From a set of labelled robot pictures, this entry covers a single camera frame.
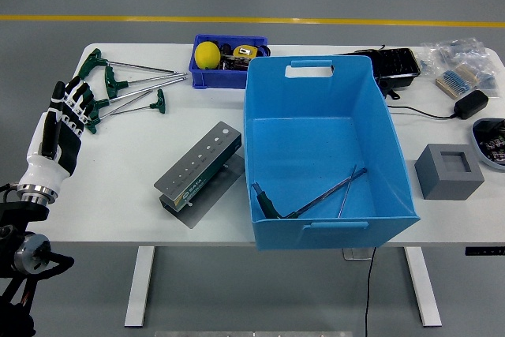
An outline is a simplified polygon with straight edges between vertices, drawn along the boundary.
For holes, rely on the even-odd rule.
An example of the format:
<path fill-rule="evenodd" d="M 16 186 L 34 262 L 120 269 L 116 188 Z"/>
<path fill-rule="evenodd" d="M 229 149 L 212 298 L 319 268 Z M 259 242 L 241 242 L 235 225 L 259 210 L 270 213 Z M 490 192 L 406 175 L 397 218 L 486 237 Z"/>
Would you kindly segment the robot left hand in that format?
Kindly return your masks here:
<path fill-rule="evenodd" d="M 21 198 L 41 197 L 52 203 L 58 197 L 63 181 L 76 169 L 93 99 L 89 85 L 78 76 L 55 85 L 28 148 L 28 169 L 17 186 Z"/>

